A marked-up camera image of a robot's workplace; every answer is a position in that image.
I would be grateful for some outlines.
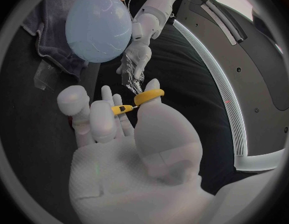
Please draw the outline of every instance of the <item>yellow ring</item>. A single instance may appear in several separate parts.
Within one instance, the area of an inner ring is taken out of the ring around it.
[[[140,106],[144,102],[147,102],[153,98],[164,96],[165,92],[161,89],[154,89],[150,91],[142,92],[134,97],[134,102],[137,106]]]

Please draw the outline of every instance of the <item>gray towel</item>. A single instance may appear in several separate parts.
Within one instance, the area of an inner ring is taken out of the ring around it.
[[[75,0],[43,0],[29,14],[22,27],[36,36],[36,49],[64,72],[80,80],[80,73],[88,62],[75,55],[68,46],[65,24]]]

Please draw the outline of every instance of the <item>balloon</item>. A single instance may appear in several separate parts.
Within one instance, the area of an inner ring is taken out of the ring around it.
[[[119,56],[132,34],[132,21],[120,0],[75,0],[66,21],[66,38],[83,60],[101,63]]]

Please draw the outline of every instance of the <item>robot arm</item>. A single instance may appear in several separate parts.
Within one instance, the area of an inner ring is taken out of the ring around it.
[[[141,72],[151,58],[149,48],[150,39],[156,39],[164,28],[172,13],[172,6],[176,0],[147,0],[132,21],[132,43],[125,53],[136,64],[135,79],[139,79]]]

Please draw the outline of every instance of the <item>yellow object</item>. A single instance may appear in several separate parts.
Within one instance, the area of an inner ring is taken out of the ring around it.
[[[114,115],[118,115],[118,114],[121,114],[121,113],[126,113],[126,112],[129,112],[129,111],[132,111],[134,109],[133,106],[113,106],[111,107]]]
[[[165,92],[161,89],[154,89],[150,91],[142,92],[134,97],[134,102],[137,106],[140,106],[144,102],[147,102],[153,98],[163,96]]]

